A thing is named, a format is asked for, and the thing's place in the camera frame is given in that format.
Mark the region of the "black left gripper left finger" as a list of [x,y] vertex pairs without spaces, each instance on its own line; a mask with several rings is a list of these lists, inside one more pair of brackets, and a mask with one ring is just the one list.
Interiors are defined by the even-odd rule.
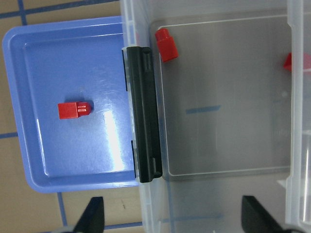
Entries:
[[74,233],[103,233],[105,227],[104,199],[92,197],[79,221],[73,228]]

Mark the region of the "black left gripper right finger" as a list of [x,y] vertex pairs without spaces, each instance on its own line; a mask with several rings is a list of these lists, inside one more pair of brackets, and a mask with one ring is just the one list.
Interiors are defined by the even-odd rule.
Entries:
[[288,233],[254,196],[243,196],[241,226],[245,233]]

